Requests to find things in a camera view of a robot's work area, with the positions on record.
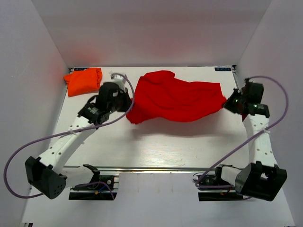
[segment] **black bracket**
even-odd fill
[[[250,163],[238,173],[235,190],[238,194],[272,201],[287,179],[287,172],[278,166]]]
[[[52,170],[52,166],[45,166],[40,157],[29,157],[25,162],[28,182],[50,199],[56,198],[66,186],[66,176],[59,175]]]
[[[234,114],[241,114],[243,120],[248,114],[259,114],[269,118],[268,106],[261,104],[263,92],[262,84],[249,82],[249,79],[245,79],[245,86],[240,90],[234,89],[223,107]]]
[[[100,179],[99,179],[100,171],[96,167],[91,166],[89,164],[84,164],[83,166],[86,167],[87,169],[91,170],[92,173],[94,174],[90,183],[100,181]]]
[[[100,87],[99,94],[87,101],[78,112],[78,116],[83,116],[89,123],[98,125],[106,122],[114,111],[126,112],[131,103],[127,89],[123,91],[118,84],[106,82]]]
[[[229,165],[219,165],[218,167],[216,167],[214,175],[212,174],[207,174],[200,182],[199,182],[199,186],[219,186],[219,185],[228,185],[229,183],[222,180],[221,178],[221,174],[222,174],[222,167],[223,166],[229,166]],[[198,188],[200,191],[208,191],[208,188]]]

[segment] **fabric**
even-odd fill
[[[192,122],[219,111],[226,101],[220,83],[186,82],[164,70],[140,77],[134,97],[126,116],[134,124],[156,117]]]
[[[68,96],[77,96],[100,88],[102,71],[100,68],[88,68],[82,71],[74,71],[64,76],[67,83]]]

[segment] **orange cloth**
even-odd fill
[[[74,71],[64,76],[67,83],[68,96],[77,96],[98,90],[102,79],[102,71],[99,68],[89,68],[82,71]]]

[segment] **white arm segment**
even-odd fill
[[[74,123],[71,125],[71,130],[76,130],[84,127],[94,126],[89,123],[85,117],[76,117]],[[55,144],[39,155],[40,162],[45,166],[52,165],[52,170],[58,174],[62,174],[62,169],[71,157],[71,155],[77,150],[77,148],[84,142],[84,140],[93,134],[96,129],[86,130],[75,134],[60,137]]]
[[[93,177],[93,172],[84,167],[79,166],[77,168],[63,168],[61,174],[67,176],[66,188],[72,187],[82,183],[89,183]]]
[[[266,118],[263,115],[248,115],[243,123],[246,129],[247,137],[250,138],[268,126],[269,118]],[[271,148],[269,132],[265,132],[249,142],[248,147],[250,153],[249,163],[256,163],[257,161],[260,161],[262,165],[272,167],[277,164]],[[231,185],[235,185],[235,180],[239,172],[240,170],[237,168],[223,166],[221,178],[224,181],[229,182]]]
[[[116,83],[116,84],[118,84],[118,86],[123,90],[123,91],[125,91],[125,82],[126,82],[126,80],[123,78],[123,77],[121,77],[119,74],[117,74],[117,73],[112,73],[111,75],[110,75],[110,78],[112,79],[112,82],[113,83]]]

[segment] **cable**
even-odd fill
[[[8,172],[8,168],[9,168],[9,164],[11,163],[12,159],[16,156],[16,154],[18,154],[21,150],[23,150],[24,148],[32,145],[32,144],[35,144],[35,143],[38,143],[38,142],[41,142],[43,140],[49,140],[51,138],[55,138],[55,137],[59,137],[59,136],[65,136],[65,135],[69,135],[71,134],[72,132],[73,133],[77,133],[77,132],[81,132],[81,131],[86,131],[86,130],[91,130],[91,129],[97,129],[97,128],[100,128],[100,127],[104,127],[104,126],[107,126],[107,125],[110,125],[110,124],[113,124],[113,123],[116,123],[117,121],[119,121],[120,119],[122,119],[123,117],[125,117],[128,112],[132,109],[133,105],[134,105],[134,88],[131,84],[131,82],[129,81],[129,79],[127,78],[126,75],[123,75],[123,74],[120,74],[120,73],[117,73],[118,75],[120,75],[121,77],[123,77],[127,83],[129,84],[129,87],[131,88],[131,91],[132,91],[132,94],[133,94],[133,99],[132,99],[132,103],[130,105],[130,107],[128,108],[128,110],[123,113],[120,117],[116,118],[115,120],[111,121],[111,122],[108,122],[108,123],[105,123],[105,124],[102,124],[102,125],[95,125],[95,126],[91,126],[91,127],[86,127],[86,128],[80,128],[80,129],[76,129],[76,130],[73,130],[73,131],[66,131],[66,132],[61,132],[61,133],[58,133],[58,134],[55,134],[55,135],[51,135],[51,136],[46,136],[46,137],[43,137],[43,138],[40,138],[40,139],[37,139],[37,140],[34,140],[32,142],[29,142],[23,146],[21,146],[19,149],[17,149],[8,159],[7,163],[5,164],[5,167],[4,167],[4,171],[3,171],[3,180],[4,180],[4,184],[6,186],[6,188],[8,189],[8,191],[13,194],[14,196],[18,197],[18,198],[21,198],[21,199],[31,199],[31,198],[35,198],[35,197],[38,197],[40,195],[43,195],[42,193],[40,194],[37,194],[37,195],[30,195],[30,196],[24,196],[24,195],[19,195],[17,194],[16,192],[14,192],[12,190],[12,188],[10,187],[9,183],[8,183],[8,179],[7,179],[7,172]]]
[[[221,195],[226,195],[226,194],[228,194],[230,191],[231,191],[231,189],[232,189],[232,187],[230,187],[228,190],[227,190],[227,192],[222,192],[222,193],[220,193]]]
[[[75,187],[86,187],[86,186],[93,185],[93,184],[96,184],[96,183],[103,184],[105,187],[107,187],[107,189],[109,190],[109,193],[111,194],[113,200],[115,200],[114,194],[113,194],[112,190],[110,189],[110,187],[106,183],[104,183],[102,181],[96,181],[96,182],[92,182],[92,183],[78,184]]]
[[[103,189],[105,189],[106,188],[106,186],[104,185],[102,188],[100,188],[99,190],[98,190],[98,193],[100,193]]]
[[[221,162],[223,162],[225,159],[227,159],[229,156],[231,156],[232,154],[234,154],[236,151],[238,151],[240,148],[244,147],[246,144],[248,144],[249,142],[251,142],[253,139],[257,138],[258,136],[260,136],[261,134],[263,134],[265,131],[271,129],[272,127],[276,126],[277,124],[279,124],[284,117],[286,116],[286,113],[288,111],[288,106],[289,106],[289,99],[288,99],[288,94],[285,90],[285,88],[275,79],[271,78],[271,77],[267,77],[267,76],[254,76],[251,77],[249,79],[255,79],[255,78],[263,78],[263,79],[268,79],[271,80],[272,82],[274,82],[275,84],[277,84],[281,90],[283,91],[284,95],[285,95],[285,110],[282,114],[282,116],[273,124],[271,124],[270,126],[266,127],[264,130],[259,131],[258,133],[256,133],[255,135],[251,136],[250,138],[248,138],[245,142],[243,142],[242,144],[240,144],[239,146],[237,146],[234,150],[232,150],[231,152],[229,152],[227,155],[225,155],[223,158],[221,158],[219,161],[217,161],[216,163],[214,163],[211,167],[209,167],[208,170],[206,170],[197,180],[196,180],[196,187],[197,188],[227,188],[230,187],[230,185],[217,185],[217,186],[205,186],[205,185],[199,185],[199,183],[201,182],[201,180],[206,176],[206,174],[209,173],[209,171],[211,171],[212,168],[215,168],[217,165],[219,165]]]
[[[194,175],[193,175],[193,182],[196,182],[197,180],[194,180],[194,176],[195,175],[197,175],[197,174],[202,174],[203,172],[199,172],[199,173],[195,173]]]

